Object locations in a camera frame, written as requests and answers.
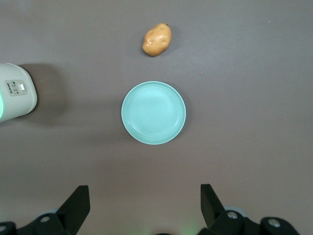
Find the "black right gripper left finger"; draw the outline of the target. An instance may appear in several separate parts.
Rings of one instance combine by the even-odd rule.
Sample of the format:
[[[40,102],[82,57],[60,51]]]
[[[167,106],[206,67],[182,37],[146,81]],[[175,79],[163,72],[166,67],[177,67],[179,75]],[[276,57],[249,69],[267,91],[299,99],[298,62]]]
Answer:
[[[17,228],[11,221],[0,223],[2,235],[75,235],[90,212],[89,187],[79,186],[54,213],[38,216]]]

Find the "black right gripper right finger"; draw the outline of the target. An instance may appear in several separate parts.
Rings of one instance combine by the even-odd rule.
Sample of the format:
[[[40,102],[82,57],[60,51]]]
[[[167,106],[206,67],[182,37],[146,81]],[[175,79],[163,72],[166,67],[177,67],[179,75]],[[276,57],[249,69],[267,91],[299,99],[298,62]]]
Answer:
[[[206,227],[200,235],[297,235],[299,232],[278,217],[255,223],[235,210],[226,210],[210,184],[201,185],[201,212]]]

